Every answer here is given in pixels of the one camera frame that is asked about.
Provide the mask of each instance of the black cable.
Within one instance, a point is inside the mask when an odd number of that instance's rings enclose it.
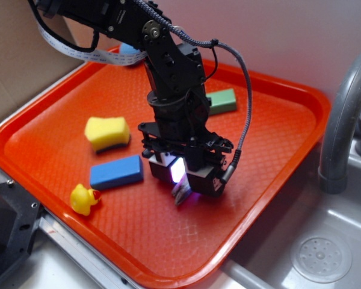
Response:
[[[206,80],[212,77],[218,70],[218,57],[215,51],[215,47],[212,47],[211,50],[212,50],[212,54],[214,55],[215,67],[214,70],[210,73],[210,75],[206,77]]]
[[[63,43],[64,45],[68,46],[69,48],[72,48],[76,51],[79,52],[85,52],[85,53],[91,53],[93,52],[96,47],[97,44],[99,42],[99,32],[94,30],[94,35],[92,38],[92,43],[91,43],[91,47],[89,48],[83,48],[80,46],[77,46],[69,41],[67,41],[66,39],[62,38],[60,35],[58,35],[57,33],[53,32],[43,21],[43,19],[40,17],[39,11],[37,10],[37,7],[34,3],[33,0],[28,0],[29,6],[31,6],[31,10],[36,18],[36,21],[39,23],[39,25],[48,33],[50,34],[53,38],[55,38],[56,40],[58,40],[59,42]]]

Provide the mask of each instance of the screw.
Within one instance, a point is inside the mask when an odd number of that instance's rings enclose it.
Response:
[[[150,33],[153,39],[157,39],[160,35],[159,29],[157,29],[156,27],[151,28]]]
[[[9,186],[10,188],[12,188],[13,185],[14,185],[14,180],[12,180],[12,179],[7,180],[7,186]]]

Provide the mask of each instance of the stainless steel sink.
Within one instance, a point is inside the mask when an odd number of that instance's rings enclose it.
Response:
[[[222,267],[246,288],[361,288],[361,158],[353,143],[341,194],[319,189],[318,163],[315,149]]]

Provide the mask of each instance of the gray faucet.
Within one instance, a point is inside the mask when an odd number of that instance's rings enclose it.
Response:
[[[319,160],[321,190],[338,194],[347,187],[347,164],[358,121],[360,138],[356,151],[361,155],[361,54],[349,68],[330,112]]]

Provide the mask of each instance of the blue object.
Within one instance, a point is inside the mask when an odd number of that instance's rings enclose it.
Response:
[[[122,43],[119,47],[119,52],[121,54],[136,54],[136,53],[139,53],[140,50],[135,49],[131,45]]]
[[[91,168],[90,185],[95,190],[105,190],[142,180],[143,164],[139,155]]]

